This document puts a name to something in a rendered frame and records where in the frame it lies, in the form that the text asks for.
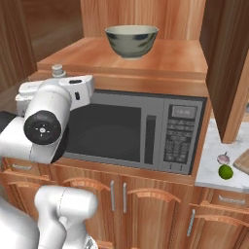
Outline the grey capped condiment bottle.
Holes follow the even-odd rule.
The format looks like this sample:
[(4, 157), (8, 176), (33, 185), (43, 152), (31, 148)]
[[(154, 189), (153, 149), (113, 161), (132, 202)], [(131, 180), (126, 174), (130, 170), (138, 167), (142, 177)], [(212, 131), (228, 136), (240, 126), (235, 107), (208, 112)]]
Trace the grey capped condiment bottle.
[(66, 72), (63, 70), (61, 64), (55, 64), (52, 66), (53, 77), (54, 78), (63, 78), (66, 76)]

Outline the grey patterned ceramic bowl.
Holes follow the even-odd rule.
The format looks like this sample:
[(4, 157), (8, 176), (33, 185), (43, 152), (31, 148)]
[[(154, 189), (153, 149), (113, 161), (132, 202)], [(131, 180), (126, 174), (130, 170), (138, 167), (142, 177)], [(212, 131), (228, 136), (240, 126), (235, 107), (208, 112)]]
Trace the grey patterned ceramic bowl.
[(159, 29), (151, 25), (116, 25), (105, 29), (112, 50), (122, 58), (141, 58), (148, 53)]

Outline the wooden drawer front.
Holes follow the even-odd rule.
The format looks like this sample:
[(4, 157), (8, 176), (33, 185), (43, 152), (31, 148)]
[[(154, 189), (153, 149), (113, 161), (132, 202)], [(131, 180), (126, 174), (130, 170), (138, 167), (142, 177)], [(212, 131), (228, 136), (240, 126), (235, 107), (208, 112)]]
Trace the wooden drawer front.
[(192, 203), (249, 213), (249, 194), (194, 187)]
[(2, 162), (5, 170), (10, 169), (17, 173), (50, 178), (49, 167), (46, 164), (11, 158), (3, 158)]

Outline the pinkish garlic bulb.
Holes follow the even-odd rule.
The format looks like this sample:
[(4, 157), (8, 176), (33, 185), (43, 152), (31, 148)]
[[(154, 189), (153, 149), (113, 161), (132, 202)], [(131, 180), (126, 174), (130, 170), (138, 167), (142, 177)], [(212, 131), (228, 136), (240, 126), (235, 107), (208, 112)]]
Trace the pinkish garlic bulb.
[(219, 164), (229, 164), (231, 161), (230, 158), (227, 156), (227, 154), (223, 154), (217, 157), (217, 162)]

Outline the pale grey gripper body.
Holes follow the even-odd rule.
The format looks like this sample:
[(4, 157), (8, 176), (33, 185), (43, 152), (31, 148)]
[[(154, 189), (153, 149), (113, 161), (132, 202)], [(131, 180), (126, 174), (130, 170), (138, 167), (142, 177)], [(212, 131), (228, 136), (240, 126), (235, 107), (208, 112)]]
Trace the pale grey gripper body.
[(25, 82), (20, 85), (16, 96), (17, 113), (19, 116), (24, 116), (30, 101), (36, 94), (37, 89), (42, 84), (42, 81)]

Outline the wooden cutting board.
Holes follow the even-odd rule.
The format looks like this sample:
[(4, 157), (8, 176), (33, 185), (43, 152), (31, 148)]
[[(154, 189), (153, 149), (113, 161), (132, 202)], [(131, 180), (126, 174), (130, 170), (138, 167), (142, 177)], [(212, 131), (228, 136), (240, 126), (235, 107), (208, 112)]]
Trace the wooden cutting board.
[(249, 149), (243, 152), (233, 163), (233, 166), (249, 175)]

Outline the open wooden wall cabinet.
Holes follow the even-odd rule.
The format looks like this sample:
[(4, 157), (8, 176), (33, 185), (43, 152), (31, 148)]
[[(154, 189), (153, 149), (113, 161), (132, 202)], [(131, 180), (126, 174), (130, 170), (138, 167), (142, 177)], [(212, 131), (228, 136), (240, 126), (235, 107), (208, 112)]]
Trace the open wooden wall cabinet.
[[(37, 63), (31, 81), (63, 65), (69, 76), (91, 74), (98, 89), (207, 96), (207, 64), (199, 43), (206, 0), (81, 0), (84, 38)], [(151, 50), (123, 59), (111, 49), (105, 29), (149, 24), (159, 29)]]

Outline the green lime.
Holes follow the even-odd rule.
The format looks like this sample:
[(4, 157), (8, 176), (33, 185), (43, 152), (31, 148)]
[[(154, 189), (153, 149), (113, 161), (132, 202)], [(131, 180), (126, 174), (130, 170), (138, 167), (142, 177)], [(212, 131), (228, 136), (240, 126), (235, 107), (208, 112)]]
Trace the green lime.
[(229, 180), (233, 176), (233, 171), (229, 165), (223, 164), (219, 167), (219, 176), (224, 180)]

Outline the wide wooden wall cabinet door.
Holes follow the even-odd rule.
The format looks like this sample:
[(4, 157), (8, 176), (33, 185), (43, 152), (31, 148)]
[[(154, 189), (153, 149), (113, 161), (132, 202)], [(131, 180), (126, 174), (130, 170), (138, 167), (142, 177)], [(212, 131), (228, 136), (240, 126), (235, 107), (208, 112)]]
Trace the wide wooden wall cabinet door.
[(221, 141), (235, 141), (249, 100), (249, 0), (206, 0), (199, 38)]

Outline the grey microwave oven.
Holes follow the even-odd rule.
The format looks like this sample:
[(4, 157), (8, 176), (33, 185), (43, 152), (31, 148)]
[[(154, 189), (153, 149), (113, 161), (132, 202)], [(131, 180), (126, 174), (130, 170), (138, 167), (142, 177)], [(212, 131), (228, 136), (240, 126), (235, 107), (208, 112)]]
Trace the grey microwave oven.
[[(90, 105), (73, 110), (64, 156), (189, 175), (205, 97), (96, 90)], [(154, 158), (144, 162), (147, 116), (156, 116)]]

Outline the wooden base cabinet door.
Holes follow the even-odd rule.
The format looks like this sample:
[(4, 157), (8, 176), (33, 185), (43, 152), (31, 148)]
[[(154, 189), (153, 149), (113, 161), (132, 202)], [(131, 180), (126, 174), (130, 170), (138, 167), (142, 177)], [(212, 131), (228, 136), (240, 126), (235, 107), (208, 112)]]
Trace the wooden base cabinet door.
[(98, 207), (95, 214), (86, 220), (87, 231), (100, 249), (115, 249), (114, 212), (111, 206), (110, 188), (115, 176), (58, 164), (52, 166), (51, 175), (59, 186), (84, 189), (96, 195)]
[(249, 213), (191, 205), (196, 210), (188, 249), (249, 249)]
[[(193, 186), (122, 176), (117, 249), (187, 249)], [(123, 183), (127, 210), (123, 212)]]
[(0, 173), (0, 182), (4, 185), (9, 203), (37, 221), (38, 211), (34, 205), (35, 195), (41, 186), (52, 185), (53, 181), (46, 177), (5, 171)]

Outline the narrow wooden wall cabinet door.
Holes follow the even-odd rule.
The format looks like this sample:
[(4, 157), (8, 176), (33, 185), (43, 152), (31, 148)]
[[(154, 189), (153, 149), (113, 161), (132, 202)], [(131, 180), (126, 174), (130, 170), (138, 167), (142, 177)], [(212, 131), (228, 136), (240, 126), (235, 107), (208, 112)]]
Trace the narrow wooden wall cabinet door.
[(0, 110), (17, 111), (18, 87), (36, 70), (21, 0), (0, 0)]

